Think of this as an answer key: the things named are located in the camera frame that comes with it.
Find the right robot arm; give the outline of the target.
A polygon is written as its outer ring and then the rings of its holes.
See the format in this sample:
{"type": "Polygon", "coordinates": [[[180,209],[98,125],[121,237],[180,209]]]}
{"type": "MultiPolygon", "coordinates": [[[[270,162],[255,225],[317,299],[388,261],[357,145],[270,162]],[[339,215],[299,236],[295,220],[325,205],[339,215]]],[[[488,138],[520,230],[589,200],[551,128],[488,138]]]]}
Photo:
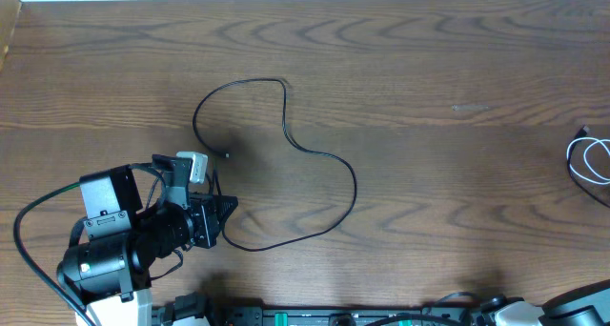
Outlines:
{"type": "Polygon", "coordinates": [[[470,313],[474,326],[609,326],[609,280],[558,295],[541,306],[493,297],[470,313]]]}

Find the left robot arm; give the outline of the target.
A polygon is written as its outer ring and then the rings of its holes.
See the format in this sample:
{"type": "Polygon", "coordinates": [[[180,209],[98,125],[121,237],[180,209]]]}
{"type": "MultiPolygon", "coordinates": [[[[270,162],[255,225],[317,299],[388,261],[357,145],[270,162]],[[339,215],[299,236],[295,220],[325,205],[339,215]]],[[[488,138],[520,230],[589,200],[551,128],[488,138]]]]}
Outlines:
{"type": "Polygon", "coordinates": [[[182,295],[162,306],[152,302],[150,268],[158,258],[210,249],[236,209],[234,196],[189,190],[190,159],[147,163],[162,193],[143,207],[134,165],[80,178],[87,215],[71,232],[57,278],[74,299],[78,324],[213,325],[214,306],[202,294],[182,295]]]}

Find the cardboard box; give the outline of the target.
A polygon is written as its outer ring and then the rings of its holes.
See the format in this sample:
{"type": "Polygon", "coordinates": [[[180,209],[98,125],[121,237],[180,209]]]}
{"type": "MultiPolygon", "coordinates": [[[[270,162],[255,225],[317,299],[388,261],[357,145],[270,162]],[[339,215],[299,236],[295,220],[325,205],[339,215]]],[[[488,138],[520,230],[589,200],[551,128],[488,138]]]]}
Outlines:
{"type": "Polygon", "coordinates": [[[22,7],[21,0],[0,0],[0,66],[4,67],[15,25],[22,7]]]}

